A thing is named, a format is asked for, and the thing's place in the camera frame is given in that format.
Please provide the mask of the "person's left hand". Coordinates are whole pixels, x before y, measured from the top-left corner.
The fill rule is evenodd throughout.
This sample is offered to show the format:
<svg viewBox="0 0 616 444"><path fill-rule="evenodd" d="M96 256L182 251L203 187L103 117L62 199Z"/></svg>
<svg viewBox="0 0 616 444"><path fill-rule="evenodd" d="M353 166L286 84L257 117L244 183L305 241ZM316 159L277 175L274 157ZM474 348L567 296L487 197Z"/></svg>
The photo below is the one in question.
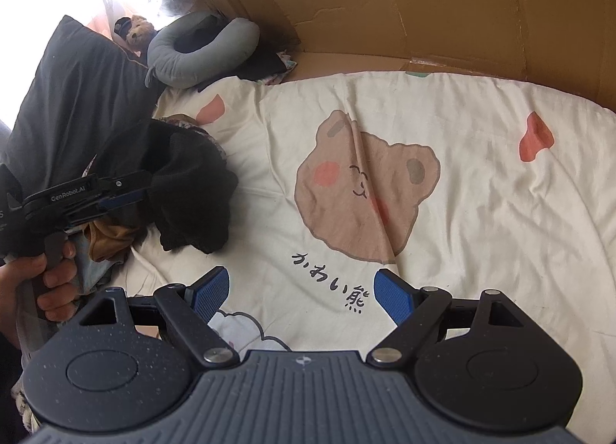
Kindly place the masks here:
<svg viewBox="0 0 616 444"><path fill-rule="evenodd" d="M39 276L47 291L38 296L38 308L52 322L65 322L76 312L78 288L72 283L77 270L74 262L75 245L67 241L62 259L49 270L44 254L20 257L1 267L1 335L13 346L20 348L17 333L17 289L24 282Z"/></svg>

